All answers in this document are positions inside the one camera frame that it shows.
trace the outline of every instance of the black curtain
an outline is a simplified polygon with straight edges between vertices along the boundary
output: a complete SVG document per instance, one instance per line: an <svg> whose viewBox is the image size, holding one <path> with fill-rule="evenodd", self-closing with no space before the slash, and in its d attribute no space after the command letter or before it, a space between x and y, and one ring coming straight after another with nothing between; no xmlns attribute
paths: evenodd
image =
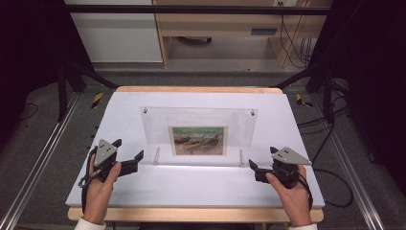
<svg viewBox="0 0 406 230"><path fill-rule="evenodd" d="M33 90L57 81L64 63L75 62L94 71L69 12L44 11L41 4L63 0L0 0L0 127L7 140ZM79 73L67 80L84 89Z"/></svg>
<svg viewBox="0 0 406 230"><path fill-rule="evenodd" d="M333 7L355 10L358 3L359 0L335 0ZM375 161L385 164L406 195L405 13L406 1L403 0L363 1L334 44L326 66L334 78L349 82L349 104L354 121ZM322 57L348 18L327 18L313 62ZM320 86L323 75L312 76L310 82Z"/></svg>

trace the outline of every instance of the black cable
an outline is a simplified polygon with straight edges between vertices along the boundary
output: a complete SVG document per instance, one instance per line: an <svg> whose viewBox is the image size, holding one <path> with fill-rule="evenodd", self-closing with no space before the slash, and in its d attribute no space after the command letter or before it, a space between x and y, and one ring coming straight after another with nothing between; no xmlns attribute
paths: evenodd
<svg viewBox="0 0 406 230"><path fill-rule="evenodd" d="M329 130L325 140L323 141L322 145L319 147L319 149L317 149L316 151L316 155L314 155L313 159L311 160L312 165L314 165L314 163L316 162L317 157L319 156L320 152L322 151L322 148L325 146L328 137L331 135L332 130L334 129L334 123L331 125L331 129Z"/></svg>
<svg viewBox="0 0 406 230"><path fill-rule="evenodd" d="M325 128L322 128L322 129L319 129L319 130L317 130L317 131L303 132L303 133L301 133L301 135L316 134L316 133L319 133L319 132L323 132L324 130L329 129L329 128L331 128L331 126L325 127Z"/></svg>
<svg viewBox="0 0 406 230"><path fill-rule="evenodd" d="M295 179L296 181L298 181L299 183L301 183L304 186L304 188L307 190L307 193L308 193L308 207L309 207L309 211L310 211L311 208L313 207L313 195L311 194L310 187L308 186L307 180L300 173L299 173L299 176L303 179L303 181L301 180L300 177L296 178L296 176L289 171L286 171L281 168L278 168L278 171L281 171L281 172L285 173L286 175L292 177L293 179Z"/></svg>
<svg viewBox="0 0 406 230"><path fill-rule="evenodd" d="M38 111L38 105L36 105L35 103L26 103L26 105L33 105L33 106L35 106L35 111L34 111L30 116L19 119L19 120L18 120L19 122L24 121L24 120L27 120L27 119L33 117L33 115Z"/></svg>
<svg viewBox="0 0 406 230"><path fill-rule="evenodd" d="M81 211L83 211L86 209L86 200L87 200L87 184L89 182L89 168L90 168L90 161L92 159L92 156L94 154L96 154L97 151L97 147L94 147L90 152L89 155L87 157L87 162L86 162L86 172L84 174L84 183L85 186L83 188L81 188Z"/></svg>
<svg viewBox="0 0 406 230"><path fill-rule="evenodd" d="M305 49L305 40L307 39L307 48L306 48L306 50L305 50L305 52L304 52L304 49ZM301 42L301 49L300 49L300 54L301 54L301 58L304 60L304 65L305 65L305 67L307 67L308 66L308 64L309 64L309 62L310 62L310 58L311 58L311 55L310 55L310 48L311 48L311 38L310 37L308 37L308 38L305 38L305 37L303 37L302 38L302 42Z"/></svg>
<svg viewBox="0 0 406 230"><path fill-rule="evenodd" d="M333 175L333 176L337 177L338 179L340 179L340 180L347 186L347 188L348 188L349 191L350 191L350 200L349 200L347 203L345 203L345 204L332 203L332 202L330 202L330 201L327 199L327 197L326 197L325 203L327 203L327 204L329 204L329 205L331 205L331 206L337 207L337 208L347 208L347 207L349 207L349 206L352 204L352 202L353 202L353 200L354 200L354 194L353 194L353 191L352 191L352 188L351 188L350 184L349 184L343 177L339 176L338 174L336 174L336 173L334 173L334 172L327 171L327 170L313 169L313 171L314 171L314 172L328 173L328 174L330 174L330 175Z"/></svg>
<svg viewBox="0 0 406 230"><path fill-rule="evenodd" d="M300 60L303 64L305 64L305 63L304 63L304 60L301 59L301 57L300 57L298 51L296 50L296 44L293 42L293 39L290 37L289 32L288 32L288 30L286 29L286 26L284 25L283 15L282 15L282 26L283 26L283 28L284 28L284 32L285 32L286 35L287 35L287 38L288 38L289 41L290 41L290 44L292 45L293 50L294 50L295 53L296 53L296 56L299 58L299 60ZM299 28L299 23L298 23L298 25L296 26L295 33L298 31L298 28Z"/></svg>
<svg viewBox="0 0 406 230"><path fill-rule="evenodd" d="M286 48L284 48L283 41L282 41L282 30L283 30L283 28L285 28L285 27L284 27L284 22L283 22L283 15L281 15L281 18L282 18L281 30L280 30L280 34L281 34L281 35L280 35L281 46L282 46L282 48L284 49L284 51L286 52L286 55L287 55L287 57L289 58L289 61L290 61L290 63L291 63L293 66L295 66L296 68L305 68L304 66L298 66L298 65L294 64L293 61L292 61L292 58L290 57L290 55L289 55L289 53L287 52Z"/></svg>
<svg viewBox="0 0 406 230"><path fill-rule="evenodd" d="M348 106L341 107L341 108L337 109L336 111L334 111L333 114L334 114L336 117L339 117L340 115L342 115L342 114L340 114L340 112L346 110L347 108L348 108ZM321 117L321 118L317 118L317 119L315 119L315 120L311 120L311 121L308 121L308 122L299 123L299 124L297 124L297 126L298 126L298 128L302 128L302 127L313 127L313 126L316 126L317 124L321 123L325 118L326 118L326 117Z"/></svg>
<svg viewBox="0 0 406 230"><path fill-rule="evenodd" d="M334 105L334 103L337 102L337 100L345 99L345 98L346 98L346 96L337 97L337 98L335 98L331 103L332 103L332 105Z"/></svg>

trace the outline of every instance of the white sleeve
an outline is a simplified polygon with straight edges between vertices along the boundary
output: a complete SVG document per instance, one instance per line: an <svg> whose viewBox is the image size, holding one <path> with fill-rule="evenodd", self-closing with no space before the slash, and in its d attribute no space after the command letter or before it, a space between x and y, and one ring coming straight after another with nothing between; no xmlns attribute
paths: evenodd
<svg viewBox="0 0 406 230"><path fill-rule="evenodd" d="M88 222L88 221L84 220L83 218L80 218L77 226L75 227L75 230L104 230L104 228L105 228L105 224L98 225L98 224Z"/></svg>
<svg viewBox="0 0 406 230"><path fill-rule="evenodd" d="M289 230L317 230L317 224L313 223L303 227L289 227Z"/></svg>

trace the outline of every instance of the white cabinet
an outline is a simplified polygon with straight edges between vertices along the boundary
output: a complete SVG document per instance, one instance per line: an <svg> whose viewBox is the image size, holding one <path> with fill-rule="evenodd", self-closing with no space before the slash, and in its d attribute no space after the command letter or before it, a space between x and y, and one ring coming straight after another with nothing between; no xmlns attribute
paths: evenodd
<svg viewBox="0 0 406 230"><path fill-rule="evenodd" d="M65 0L67 5L151 5L150 0ZM92 62L162 62L153 13L71 13Z"/></svg>

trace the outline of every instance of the painting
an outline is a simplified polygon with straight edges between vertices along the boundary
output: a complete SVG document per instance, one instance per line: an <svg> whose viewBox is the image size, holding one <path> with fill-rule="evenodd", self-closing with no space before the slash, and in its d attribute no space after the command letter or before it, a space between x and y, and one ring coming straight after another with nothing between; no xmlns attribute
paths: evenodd
<svg viewBox="0 0 406 230"><path fill-rule="evenodd" d="M227 127L170 126L173 155L225 155Z"/></svg>

